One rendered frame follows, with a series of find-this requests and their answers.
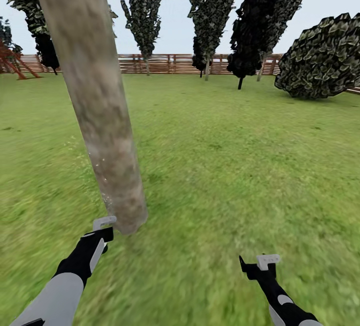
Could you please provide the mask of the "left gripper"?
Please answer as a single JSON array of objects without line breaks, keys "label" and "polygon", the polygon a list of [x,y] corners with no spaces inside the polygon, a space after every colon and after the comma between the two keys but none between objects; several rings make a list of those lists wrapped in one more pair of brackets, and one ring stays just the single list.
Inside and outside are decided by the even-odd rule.
[{"label": "left gripper", "polygon": [[113,227],[108,227],[108,228],[98,230],[97,232],[102,235],[104,242],[107,243],[114,239],[113,231],[114,231]]}]

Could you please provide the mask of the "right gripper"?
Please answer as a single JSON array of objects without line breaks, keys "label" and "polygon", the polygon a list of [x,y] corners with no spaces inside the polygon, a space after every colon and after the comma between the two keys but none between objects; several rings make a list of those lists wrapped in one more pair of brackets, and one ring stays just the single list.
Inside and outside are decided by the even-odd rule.
[{"label": "right gripper", "polygon": [[246,265],[241,256],[239,257],[239,260],[240,260],[241,269],[243,272],[247,273],[248,279],[257,280],[261,288],[263,287],[263,284],[267,280],[274,280],[274,281],[276,280],[277,277],[276,266],[274,263],[268,263],[267,264],[268,270],[261,271],[257,263]]}]

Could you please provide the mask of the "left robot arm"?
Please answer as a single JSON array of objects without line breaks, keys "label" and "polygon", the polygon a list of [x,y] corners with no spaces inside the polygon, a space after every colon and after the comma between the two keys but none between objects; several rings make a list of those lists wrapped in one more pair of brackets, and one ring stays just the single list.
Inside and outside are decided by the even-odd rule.
[{"label": "left robot arm", "polygon": [[72,326],[78,304],[94,269],[112,241],[114,215],[94,220],[93,232],[80,238],[76,249],[63,259],[54,277],[35,300],[9,326]]}]

